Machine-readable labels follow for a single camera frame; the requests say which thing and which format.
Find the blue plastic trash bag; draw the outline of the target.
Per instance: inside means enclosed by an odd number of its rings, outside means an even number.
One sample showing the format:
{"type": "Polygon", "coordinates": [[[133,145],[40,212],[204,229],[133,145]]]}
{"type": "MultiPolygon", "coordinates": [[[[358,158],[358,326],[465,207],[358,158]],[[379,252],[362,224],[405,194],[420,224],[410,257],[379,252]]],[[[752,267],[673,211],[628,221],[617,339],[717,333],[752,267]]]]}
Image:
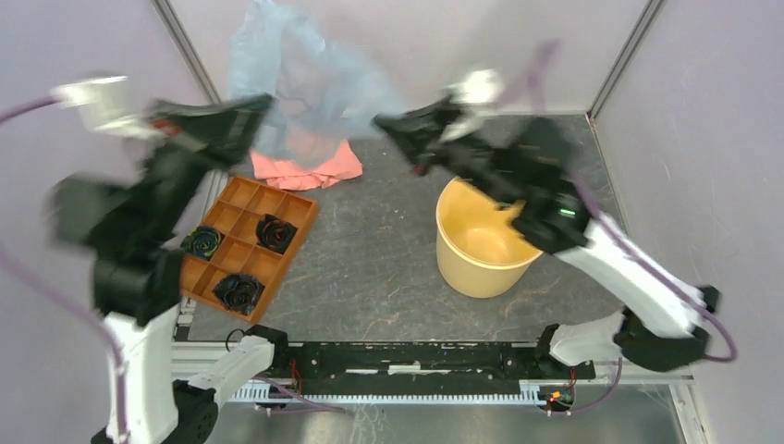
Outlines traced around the blue plastic trash bag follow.
{"type": "Polygon", "coordinates": [[[227,95],[269,93],[275,103],[253,148],[316,167],[342,140],[380,137],[372,120],[398,115],[403,95],[352,45],[328,41],[291,6],[253,1],[230,41],[227,95]]]}

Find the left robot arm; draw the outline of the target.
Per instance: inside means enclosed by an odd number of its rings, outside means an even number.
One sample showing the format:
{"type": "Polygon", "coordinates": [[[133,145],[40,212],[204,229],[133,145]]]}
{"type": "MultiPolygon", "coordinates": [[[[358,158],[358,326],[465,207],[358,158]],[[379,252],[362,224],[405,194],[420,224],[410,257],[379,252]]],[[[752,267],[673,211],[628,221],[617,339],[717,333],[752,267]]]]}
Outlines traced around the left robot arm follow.
{"type": "Polygon", "coordinates": [[[203,443],[223,405],[262,371],[281,376],[289,350],[250,334],[207,370],[173,377],[173,330],[186,254],[167,247],[204,177],[228,170],[248,152],[273,104],[258,94],[219,105],[159,100],[142,115],[108,111],[83,93],[91,130],[150,140],[141,179],[123,186],[73,175],[52,201],[54,235],[95,252],[92,297],[115,341],[113,407],[97,443],[203,443]]]}

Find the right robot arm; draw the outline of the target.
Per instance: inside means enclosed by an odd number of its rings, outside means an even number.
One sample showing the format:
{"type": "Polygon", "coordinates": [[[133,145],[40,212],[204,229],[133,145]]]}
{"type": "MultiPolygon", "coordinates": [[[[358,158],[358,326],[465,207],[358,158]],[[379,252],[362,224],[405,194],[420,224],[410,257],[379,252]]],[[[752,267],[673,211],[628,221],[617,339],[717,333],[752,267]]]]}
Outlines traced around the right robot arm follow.
{"type": "Polygon", "coordinates": [[[484,139],[482,120],[449,99],[373,123],[417,174],[442,167],[497,206],[517,205],[510,225],[525,241],[622,302],[605,318],[547,327],[533,354],[541,375],[618,358],[664,373],[707,358],[704,322],[715,320],[718,290],[673,277],[629,240],[571,172],[575,147],[553,119],[532,118],[502,145],[484,139]]]}

